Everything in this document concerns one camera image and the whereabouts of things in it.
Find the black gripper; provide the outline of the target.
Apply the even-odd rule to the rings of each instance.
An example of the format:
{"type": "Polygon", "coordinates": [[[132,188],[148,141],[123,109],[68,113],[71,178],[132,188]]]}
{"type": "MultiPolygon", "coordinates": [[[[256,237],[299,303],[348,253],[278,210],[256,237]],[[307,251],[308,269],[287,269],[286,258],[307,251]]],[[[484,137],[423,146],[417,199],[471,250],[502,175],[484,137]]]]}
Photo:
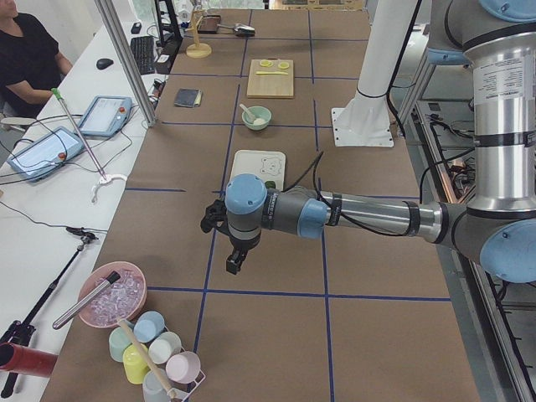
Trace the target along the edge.
{"type": "Polygon", "coordinates": [[[215,229],[229,238],[233,250],[226,259],[226,271],[231,274],[237,274],[241,270],[248,251],[255,248],[260,242],[260,229],[243,232],[235,229],[229,223],[227,209],[221,199],[215,200],[205,209],[200,228],[204,233],[215,229]]]}

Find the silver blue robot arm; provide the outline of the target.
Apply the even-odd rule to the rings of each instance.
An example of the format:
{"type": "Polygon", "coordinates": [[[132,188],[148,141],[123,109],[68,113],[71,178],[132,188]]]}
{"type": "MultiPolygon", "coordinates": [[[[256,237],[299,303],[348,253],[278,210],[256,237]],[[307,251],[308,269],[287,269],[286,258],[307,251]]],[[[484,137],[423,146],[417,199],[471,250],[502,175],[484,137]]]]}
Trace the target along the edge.
{"type": "Polygon", "coordinates": [[[510,283],[535,279],[535,4],[435,1],[428,55],[433,64],[468,64],[473,74],[472,164],[442,158],[452,181],[475,185],[465,204],[380,202],[293,185],[267,188],[252,174],[232,178],[207,207],[204,232],[226,235],[226,261],[239,272],[265,229],[318,238],[328,226],[357,226],[389,237],[444,245],[510,283]]]}

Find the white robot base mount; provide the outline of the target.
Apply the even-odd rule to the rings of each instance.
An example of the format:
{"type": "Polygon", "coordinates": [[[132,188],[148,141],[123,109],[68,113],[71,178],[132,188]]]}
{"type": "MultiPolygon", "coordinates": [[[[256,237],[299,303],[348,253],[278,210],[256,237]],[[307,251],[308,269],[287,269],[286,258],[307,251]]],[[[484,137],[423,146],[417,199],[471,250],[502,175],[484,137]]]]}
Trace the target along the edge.
{"type": "Polygon", "coordinates": [[[394,145],[387,103],[389,87],[419,8],[419,1],[378,2],[355,96],[345,107],[332,109],[337,147],[394,145]]]}

